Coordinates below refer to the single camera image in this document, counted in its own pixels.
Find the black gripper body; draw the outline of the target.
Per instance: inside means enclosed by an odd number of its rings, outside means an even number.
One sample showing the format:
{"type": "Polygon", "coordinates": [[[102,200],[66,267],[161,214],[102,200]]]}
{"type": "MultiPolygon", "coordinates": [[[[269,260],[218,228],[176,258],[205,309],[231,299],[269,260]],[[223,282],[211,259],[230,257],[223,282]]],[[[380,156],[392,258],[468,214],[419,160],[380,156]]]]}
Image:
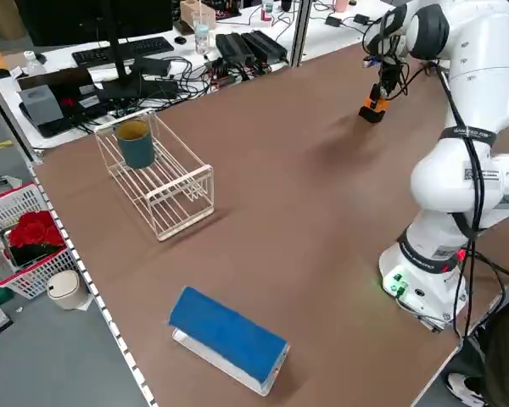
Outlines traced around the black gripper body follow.
{"type": "Polygon", "coordinates": [[[403,64],[399,59],[385,57],[379,67],[379,87],[382,94],[391,94],[401,80],[403,64]]]}

